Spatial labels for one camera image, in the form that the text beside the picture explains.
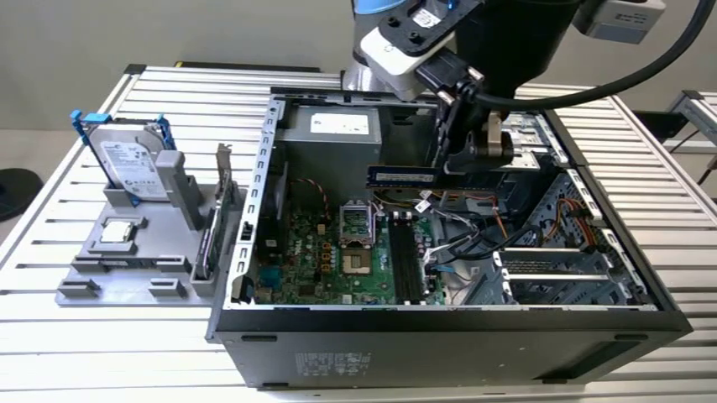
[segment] ram slot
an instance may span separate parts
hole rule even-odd
[[[410,219],[392,219],[388,223],[391,239],[391,266],[394,267],[395,300],[399,304],[420,304],[420,268],[415,252],[414,229]]]

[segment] metal case frame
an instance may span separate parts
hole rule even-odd
[[[302,90],[295,90],[302,97]],[[355,105],[400,105],[387,94],[303,91],[316,101],[340,96]],[[602,211],[658,311],[638,309],[530,311],[459,306],[316,309],[243,306],[264,178],[284,101],[273,96],[261,130],[233,250],[225,294],[217,293],[207,338],[220,341],[248,386],[260,388],[411,387],[586,383],[691,331],[658,276],[593,177],[582,153],[553,111],[542,113]],[[354,360],[351,376],[335,368]]]

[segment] orange wire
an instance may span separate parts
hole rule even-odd
[[[573,211],[575,208],[578,208],[581,206],[581,203],[574,199],[559,199],[558,200],[558,202],[555,203],[555,221],[553,223],[553,226],[550,227],[550,232],[546,235],[546,239],[550,239],[554,236],[554,234],[555,234],[555,232],[558,230],[558,227],[561,226],[561,217],[562,217],[561,207],[562,207],[562,203],[567,203],[567,206],[569,206],[567,210],[569,211]],[[575,217],[574,219],[575,219],[575,221],[578,223],[578,227],[581,228],[582,236],[585,237],[585,242],[587,242],[590,245],[595,245],[597,244],[595,236],[594,236],[593,232],[590,231],[587,224],[585,223],[585,221],[582,221],[582,219],[579,217]]]
[[[507,239],[507,231],[504,231],[504,225],[503,220],[500,219],[500,214],[498,212],[498,198],[494,196],[466,196],[467,199],[472,200],[490,200],[492,202],[492,215],[495,216],[495,221],[498,223],[498,226],[500,227],[500,232],[503,233],[503,238]]]
[[[578,207],[585,208],[582,203],[577,201],[575,199],[567,199],[567,202],[574,206],[574,208],[578,208]],[[593,231],[590,231],[590,227],[587,223],[581,217],[575,217],[574,219],[577,220],[578,226],[581,227],[582,235],[585,236],[585,241],[590,245],[597,245],[595,235],[593,234]]]

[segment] motherboard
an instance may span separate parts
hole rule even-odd
[[[275,305],[366,305],[396,302],[388,216],[350,210],[343,219],[326,220],[316,212],[288,214],[287,248],[276,265],[260,268],[257,303]],[[414,217],[414,256],[434,242],[430,222]],[[347,236],[371,242],[346,242]],[[444,303],[442,287],[424,295],[427,305]]]

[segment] screw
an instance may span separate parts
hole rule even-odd
[[[468,75],[470,75],[470,77],[472,77],[472,79],[475,81],[478,81],[478,82],[483,81],[483,75],[472,67],[468,67]]]
[[[418,32],[411,31],[411,33],[407,35],[407,39],[418,44],[420,42],[420,35],[418,35]]]
[[[446,91],[439,91],[435,95],[442,99],[443,102],[450,106],[455,100],[452,96]]]

